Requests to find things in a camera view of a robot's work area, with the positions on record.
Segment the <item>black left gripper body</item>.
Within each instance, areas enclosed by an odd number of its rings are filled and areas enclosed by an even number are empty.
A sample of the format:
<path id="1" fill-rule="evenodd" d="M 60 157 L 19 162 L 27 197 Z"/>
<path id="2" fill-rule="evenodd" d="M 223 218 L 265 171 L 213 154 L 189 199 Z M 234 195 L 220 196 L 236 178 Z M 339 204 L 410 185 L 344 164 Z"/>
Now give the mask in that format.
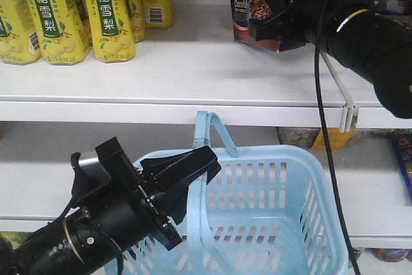
<path id="1" fill-rule="evenodd" d="M 139 173 L 116 138 L 95 148 L 110 179 L 99 181 L 75 174 L 71 190 L 76 218 L 105 233 L 123 250 L 146 236 L 167 250 L 182 242 L 176 227 L 149 201 Z"/>

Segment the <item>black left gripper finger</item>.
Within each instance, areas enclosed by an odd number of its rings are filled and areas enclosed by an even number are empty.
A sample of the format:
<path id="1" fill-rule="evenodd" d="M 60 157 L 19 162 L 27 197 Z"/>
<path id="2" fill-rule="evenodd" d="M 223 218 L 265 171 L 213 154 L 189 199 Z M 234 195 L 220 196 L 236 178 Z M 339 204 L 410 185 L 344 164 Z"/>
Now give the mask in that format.
<path id="1" fill-rule="evenodd" d="M 187 213 L 189 186 L 202 175 L 210 182 L 221 170 L 218 157 L 209 146 L 173 156 L 145 158 L 140 165 L 143 188 L 159 212 L 176 224 L 182 223 Z"/>

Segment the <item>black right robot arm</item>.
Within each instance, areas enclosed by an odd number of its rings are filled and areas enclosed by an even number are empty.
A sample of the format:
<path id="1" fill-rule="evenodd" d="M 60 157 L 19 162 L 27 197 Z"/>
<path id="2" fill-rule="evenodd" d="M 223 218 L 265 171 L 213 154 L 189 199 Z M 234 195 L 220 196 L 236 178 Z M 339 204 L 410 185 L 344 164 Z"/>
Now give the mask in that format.
<path id="1" fill-rule="evenodd" d="M 272 13 L 250 18 L 256 41 L 312 43 L 370 82 L 384 108 L 411 118 L 411 30 L 379 15 L 373 0 L 264 0 Z"/>

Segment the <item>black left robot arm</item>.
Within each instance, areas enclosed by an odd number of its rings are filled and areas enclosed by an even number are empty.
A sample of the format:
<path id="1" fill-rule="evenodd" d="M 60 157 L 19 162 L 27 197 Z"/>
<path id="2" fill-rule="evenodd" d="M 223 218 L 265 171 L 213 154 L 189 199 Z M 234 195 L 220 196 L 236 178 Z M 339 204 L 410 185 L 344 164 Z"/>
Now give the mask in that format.
<path id="1" fill-rule="evenodd" d="M 135 167 L 111 138 L 90 154 L 74 153 L 71 198 L 54 221 L 16 249 L 1 242 L 2 274 L 92 274 L 147 236 L 167 250 L 181 244 L 176 230 L 187 212 L 189 186 L 213 179 L 221 167 L 209 146 L 147 158 Z"/>

